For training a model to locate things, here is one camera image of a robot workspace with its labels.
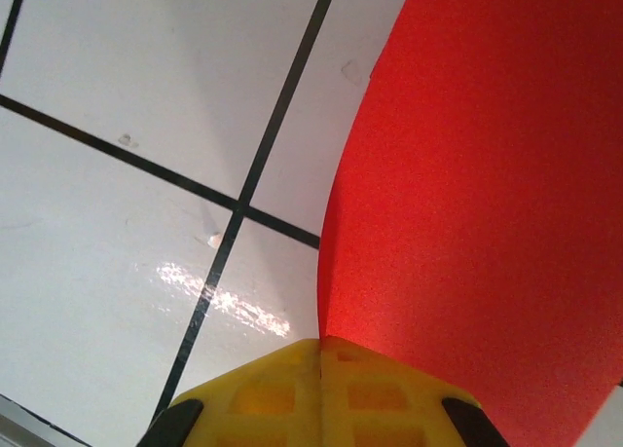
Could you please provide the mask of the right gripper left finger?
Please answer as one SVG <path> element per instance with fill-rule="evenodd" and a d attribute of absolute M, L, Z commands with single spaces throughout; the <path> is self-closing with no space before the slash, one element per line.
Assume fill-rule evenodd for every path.
<path fill-rule="evenodd" d="M 304 339 L 178 395 L 141 446 L 320 446 L 320 343 Z"/>

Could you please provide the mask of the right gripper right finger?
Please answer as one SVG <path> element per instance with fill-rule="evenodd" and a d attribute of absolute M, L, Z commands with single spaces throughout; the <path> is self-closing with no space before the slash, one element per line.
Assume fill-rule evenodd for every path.
<path fill-rule="evenodd" d="M 350 341 L 320 342 L 324 446 L 505 446 L 469 392 Z"/>

